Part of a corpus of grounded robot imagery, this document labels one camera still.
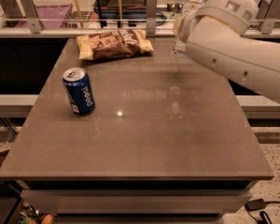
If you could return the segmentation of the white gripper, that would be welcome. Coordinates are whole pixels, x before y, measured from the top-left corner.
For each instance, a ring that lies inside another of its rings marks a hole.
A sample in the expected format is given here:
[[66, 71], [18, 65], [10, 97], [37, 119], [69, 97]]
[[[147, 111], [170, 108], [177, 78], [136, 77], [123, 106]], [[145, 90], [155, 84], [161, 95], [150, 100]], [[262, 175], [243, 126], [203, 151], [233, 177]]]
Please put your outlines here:
[[203, 37], [206, 38], [206, 28], [203, 18], [205, 14], [197, 10], [188, 11], [175, 20], [173, 25], [173, 33], [178, 39], [186, 44], [188, 40]]

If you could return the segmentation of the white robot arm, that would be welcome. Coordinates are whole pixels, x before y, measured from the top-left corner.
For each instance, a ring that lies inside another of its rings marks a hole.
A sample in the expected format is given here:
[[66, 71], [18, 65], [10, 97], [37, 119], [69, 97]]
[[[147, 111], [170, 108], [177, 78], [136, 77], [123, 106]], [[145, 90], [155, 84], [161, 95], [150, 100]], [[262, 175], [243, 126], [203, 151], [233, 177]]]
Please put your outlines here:
[[280, 43], [249, 39], [254, 0], [208, 0], [184, 13], [177, 37], [196, 63], [280, 104]]

